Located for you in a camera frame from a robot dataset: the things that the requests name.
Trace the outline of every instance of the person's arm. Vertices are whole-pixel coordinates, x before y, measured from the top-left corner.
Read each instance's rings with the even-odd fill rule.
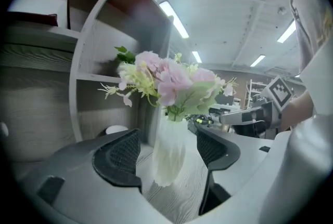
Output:
[[[282,111],[280,131],[285,131],[291,126],[312,117],[313,102],[308,91],[292,100]]]

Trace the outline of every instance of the fluorescent light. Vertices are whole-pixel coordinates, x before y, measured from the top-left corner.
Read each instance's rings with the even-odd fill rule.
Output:
[[[296,24],[295,21],[291,23],[290,27],[283,33],[283,35],[277,40],[279,43],[283,43],[290,37],[293,32],[296,30]]]
[[[251,64],[251,67],[256,66],[260,61],[262,61],[266,56],[265,55],[260,55],[259,58],[255,60],[254,63]]]
[[[173,16],[173,25],[178,30],[179,34],[181,34],[182,38],[189,38],[188,33],[185,30],[182,22],[180,21],[179,17],[171,7],[169,2],[162,2],[160,3],[161,9],[165,12],[165,14],[169,16]]]
[[[197,51],[192,51],[193,56],[196,58],[198,63],[202,63],[199,53]]]

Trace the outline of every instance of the artificial flower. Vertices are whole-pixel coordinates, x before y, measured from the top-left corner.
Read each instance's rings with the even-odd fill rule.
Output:
[[[232,96],[234,94],[234,88],[232,83],[228,83],[224,89],[225,96]]]
[[[197,64],[191,64],[190,66],[187,67],[187,71],[190,75],[193,74],[194,72],[196,72],[197,69],[198,69]]]
[[[152,72],[156,71],[160,64],[161,58],[152,51],[144,51],[135,56],[135,65],[140,67],[146,65]]]
[[[198,68],[192,75],[191,80],[193,82],[215,82],[216,75],[210,71],[203,68]]]
[[[157,93],[161,97],[158,102],[163,106],[171,106],[175,102],[176,92],[190,88],[193,82],[180,64],[174,60],[164,62],[166,62],[164,68],[167,68],[167,70],[156,74],[160,81]]]
[[[180,63],[181,57],[182,57],[182,54],[181,53],[177,53],[175,55],[174,61],[177,62],[177,63]]]
[[[226,96],[233,94],[235,79],[226,83],[212,71],[199,68],[197,64],[181,63],[180,59],[181,54],[172,60],[144,51],[135,57],[135,64],[119,65],[119,87],[102,84],[104,89],[99,90],[106,92],[105,98],[113,94],[123,97],[125,105],[130,107],[129,97],[137,91],[141,97],[146,96],[152,106],[166,106],[168,118],[175,122],[191,114],[208,113],[220,92]],[[126,95],[118,92],[126,89],[130,90]],[[157,98],[156,104],[151,103],[150,96]]]
[[[105,86],[102,83],[101,83],[101,85],[102,85],[102,87],[104,87],[104,89],[98,89],[98,90],[106,92],[105,99],[107,99],[109,95],[113,95],[118,91],[118,88],[116,88],[114,86],[108,86],[108,85]]]
[[[130,107],[132,107],[132,101],[129,99],[129,96],[131,95],[131,91],[130,92],[128,92],[126,95],[124,95],[124,94],[121,94],[121,93],[116,93],[118,96],[120,96],[120,97],[123,97],[123,100],[124,100],[124,104],[126,105],[126,106],[130,106]]]

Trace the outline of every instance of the ceiling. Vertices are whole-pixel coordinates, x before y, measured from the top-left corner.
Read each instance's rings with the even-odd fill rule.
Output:
[[[168,1],[189,34],[183,43],[199,52],[203,66],[269,75],[298,74],[296,33],[283,44],[277,42],[293,20],[290,0]],[[278,14],[281,7],[286,9],[284,15]],[[251,68],[259,55],[266,58]]]

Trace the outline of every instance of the white vase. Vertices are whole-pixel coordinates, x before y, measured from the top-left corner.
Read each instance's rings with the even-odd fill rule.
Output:
[[[173,122],[162,116],[152,153],[152,172],[159,186],[169,186],[181,171],[185,158],[186,133],[186,120]]]

